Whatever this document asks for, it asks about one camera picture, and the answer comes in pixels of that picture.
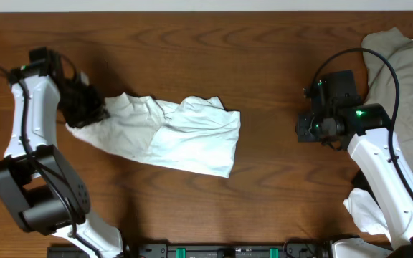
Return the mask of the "white Puma t-shirt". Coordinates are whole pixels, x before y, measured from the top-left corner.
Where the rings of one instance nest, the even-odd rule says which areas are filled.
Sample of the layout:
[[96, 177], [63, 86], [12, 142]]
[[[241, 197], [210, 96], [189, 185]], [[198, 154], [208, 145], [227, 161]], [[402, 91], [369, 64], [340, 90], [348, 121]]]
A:
[[218, 97], [190, 96], [177, 104], [123, 93], [107, 97], [105, 107], [109, 118], [68, 131], [131, 161], [229, 178], [241, 114], [225, 110]]

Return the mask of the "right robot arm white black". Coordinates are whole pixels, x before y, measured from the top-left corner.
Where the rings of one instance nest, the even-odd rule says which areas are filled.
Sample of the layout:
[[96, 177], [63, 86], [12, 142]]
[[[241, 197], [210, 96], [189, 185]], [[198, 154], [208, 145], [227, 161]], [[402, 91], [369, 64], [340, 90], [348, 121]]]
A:
[[383, 212], [395, 257], [413, 257], [413, 173], [397, 155], [391, 120], [379, 104], [298, 116], [300, 142], [341, 142], [364, 174]]

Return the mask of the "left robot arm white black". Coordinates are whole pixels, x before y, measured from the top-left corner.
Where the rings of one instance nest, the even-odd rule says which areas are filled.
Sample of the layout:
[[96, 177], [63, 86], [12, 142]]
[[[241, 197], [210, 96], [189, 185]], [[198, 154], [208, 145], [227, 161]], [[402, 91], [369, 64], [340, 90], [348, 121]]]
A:
[[118, 228], [91, 208], [84, 181], [57, 147], [57, 114], [82, 128], [108, 116], [83, 77], [66, 78], [61, 64], [35, 62], [7, 79], [15, 110], [11, 139], [0, 160], [0, 199], [25, 232], [69, 241], [89, 257], [124, 257]]

